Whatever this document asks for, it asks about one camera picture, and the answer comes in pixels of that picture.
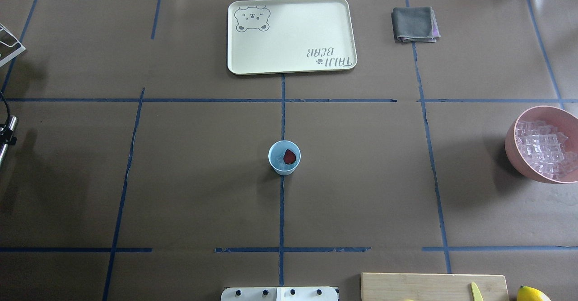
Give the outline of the clear ice cube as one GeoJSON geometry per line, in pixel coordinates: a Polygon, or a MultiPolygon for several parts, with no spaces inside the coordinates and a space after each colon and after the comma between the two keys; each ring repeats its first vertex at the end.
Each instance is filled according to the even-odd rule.
{"type": "Polygon", "coordinates": [[[272,164],[275,169],[280,169],[281,171],[286,170],[287,164],[284,162],[283,155],[277,155],[276,157],[272,158],[272,164]]]}

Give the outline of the yellow lemon right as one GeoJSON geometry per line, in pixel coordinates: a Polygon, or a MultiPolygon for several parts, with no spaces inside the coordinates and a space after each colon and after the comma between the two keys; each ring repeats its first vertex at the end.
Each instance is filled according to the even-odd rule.
{"type": "Polygon", "coordinates": [[[541,290],[521,285],[516,295],[517,301],[551,301],[551,299],[541,290]]]}

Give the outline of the wooden cutting board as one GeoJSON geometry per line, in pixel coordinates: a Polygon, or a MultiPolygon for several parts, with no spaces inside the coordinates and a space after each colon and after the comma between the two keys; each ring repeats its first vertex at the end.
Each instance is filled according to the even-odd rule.
{"type": "Polygon", "coordinates": [[[508,301],[500,275],[432,273],[361,273],[363,301],[472,301],[475,283],[484,301],[508,301]]]}

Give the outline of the pink bowl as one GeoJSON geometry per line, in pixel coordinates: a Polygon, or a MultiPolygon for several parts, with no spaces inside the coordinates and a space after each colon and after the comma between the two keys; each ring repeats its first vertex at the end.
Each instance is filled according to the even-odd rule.
{"type": "Polygon", "coordinates": [[[522,112],[512,123],[506,134],[504,148],[508,160],[519,173],[537,182],[550,184],[572,184],[577,182],[577,169],[570,170],[562,178],[549,178],[546,174],[540,174],[532,165],[530,160],[526,160],[520,148],[516,144],[516,129],[522,122],[545,121],[547,124],[555,126],[561,130],[569,139],[565,142],[566,151],[577,153],[577,117],[561,108],[541,105],[532,107],[522,112]]]}

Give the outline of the yellow knife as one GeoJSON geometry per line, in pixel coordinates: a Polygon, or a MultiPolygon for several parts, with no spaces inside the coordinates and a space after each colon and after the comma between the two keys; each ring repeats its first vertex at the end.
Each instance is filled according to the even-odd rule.
{"type": "Polygon", "coordinates": [[[471,282],[470,287],[471,287],[471,297],[473,301],[483,301],[484,299],[478,285],[475,282],[471,282]]]}

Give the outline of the red strawberry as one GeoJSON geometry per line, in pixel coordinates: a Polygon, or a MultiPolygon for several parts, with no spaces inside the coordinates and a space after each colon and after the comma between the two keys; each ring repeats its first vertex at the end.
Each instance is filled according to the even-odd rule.
{"type": "Polygon", "coordinates": [[[291,149],[286,149],[283,155],[283,162],[286,165],[293,165],[297,161],[297,155],[291,149]]]}

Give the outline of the blue plastic cup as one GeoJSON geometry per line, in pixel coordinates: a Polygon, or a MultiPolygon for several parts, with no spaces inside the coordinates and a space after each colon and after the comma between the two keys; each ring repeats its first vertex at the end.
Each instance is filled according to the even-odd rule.
{"type": "Polygon", "coordinates": [[[292,141],[275,142],[268,151],[272,169],[281,176],[292,174],[301,161],[301,150],[292,141]]]}

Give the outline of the pile of ice cubes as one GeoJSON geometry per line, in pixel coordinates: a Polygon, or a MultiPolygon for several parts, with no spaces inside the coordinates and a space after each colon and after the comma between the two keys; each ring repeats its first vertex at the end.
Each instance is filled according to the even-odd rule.
{"type": "Polygon", "coordinates": [[[532,169],[546,178],[560,180],[578,168],[578,156],[566,148],[569,138],[544,120],[519,121],[515,143],[532,169]]]}

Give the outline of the grey folded cloth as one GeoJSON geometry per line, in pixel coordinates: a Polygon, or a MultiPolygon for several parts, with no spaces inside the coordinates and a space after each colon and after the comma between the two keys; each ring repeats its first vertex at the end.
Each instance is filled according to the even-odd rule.
{"type": "Polygon", "coordinates": [[[392,26],[394,37],[403,43],[435,43],[441,37],[431,6],[394,7],[392,26]]]}

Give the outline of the beige bear tray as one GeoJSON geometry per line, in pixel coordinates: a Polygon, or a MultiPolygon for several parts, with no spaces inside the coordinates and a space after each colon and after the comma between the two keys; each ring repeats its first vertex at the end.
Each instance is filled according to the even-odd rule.
{"type": "Polygon", "coordinates": [[[227,50],[237,75],[346,71],[358,62],[346,0],[233,2],[227,50]]]}

